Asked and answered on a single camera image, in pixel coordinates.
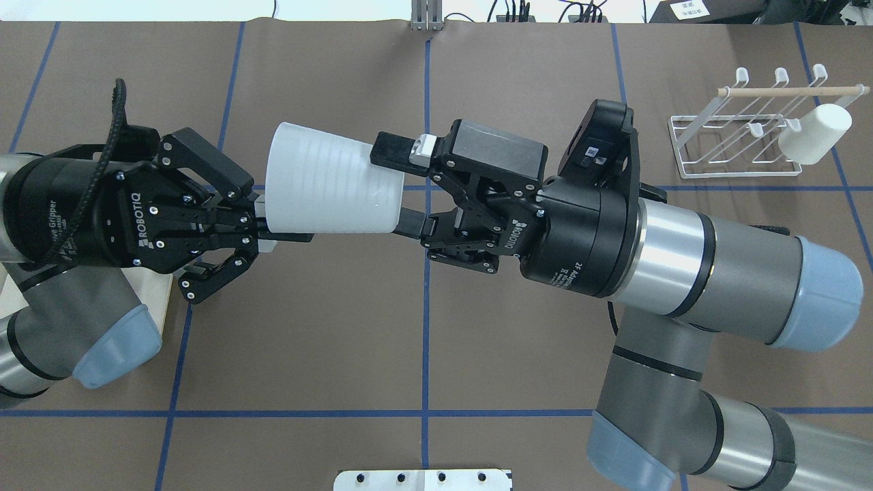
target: light blue cap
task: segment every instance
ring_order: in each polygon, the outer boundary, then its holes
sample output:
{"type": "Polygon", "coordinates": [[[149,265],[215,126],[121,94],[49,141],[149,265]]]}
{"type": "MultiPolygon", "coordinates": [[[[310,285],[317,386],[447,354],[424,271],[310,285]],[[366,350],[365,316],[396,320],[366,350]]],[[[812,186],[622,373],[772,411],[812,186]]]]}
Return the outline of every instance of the light blue cap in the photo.
{"type": "Polygon", "coordinates": [[[588,461],[603,477],[631,491],[670,491],[676,473],[594,412],[588,461]]]}
{"type": "Polygon", "coordinates": [[[72,376],[88,389],[108,384],[142,365],[161,350],[161,333],[140,304],[121,317],[82,356],[72,376]]]}
{"type": "Polygon", "coordinates": [[[774,348],[821,351],[852,330],[861,313],[864,285],[851,259],[840,252],[801,241],[803,261],[794,306],[774,348]]]}

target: white wire rack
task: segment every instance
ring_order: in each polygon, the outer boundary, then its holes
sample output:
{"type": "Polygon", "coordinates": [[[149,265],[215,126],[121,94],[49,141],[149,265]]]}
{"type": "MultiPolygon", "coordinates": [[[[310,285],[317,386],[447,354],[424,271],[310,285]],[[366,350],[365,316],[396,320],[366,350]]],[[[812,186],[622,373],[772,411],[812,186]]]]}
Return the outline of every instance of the white wire rack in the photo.
{"type": "Polygon", "coordinates": [[[870,92],[863,84],[824,86],[828,80],[824,65],[813,66],[813,75],[809,85],[789,87],[788,71],[780,67],[770,87],[746,88],[749,72],[740,67],[733,86],[720,88],[700,114],[671,116],[670,139],[679,175],[699,179],[800,174],[800,164],[773,145],[786,125],[798,128],[793,112],[809,97],[839,96],[834,103],[847,107],[870,92]],[[732,101],[749,99],[741,109],[729,110],[732,101]]]}

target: label sticker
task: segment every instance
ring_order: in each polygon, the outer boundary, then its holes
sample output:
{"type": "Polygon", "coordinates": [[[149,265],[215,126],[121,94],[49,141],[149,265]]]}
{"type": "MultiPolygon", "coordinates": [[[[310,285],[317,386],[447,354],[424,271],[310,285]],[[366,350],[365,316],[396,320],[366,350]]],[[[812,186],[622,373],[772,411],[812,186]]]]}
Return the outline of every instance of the label sticker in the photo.
{"type": "Polygon", "coordinates": [[[687,2],[671,3],[670,8],[679,20],[688,18],[706,17],[709,11],[706,9],[704,0],[688,0],[687,2]]]}

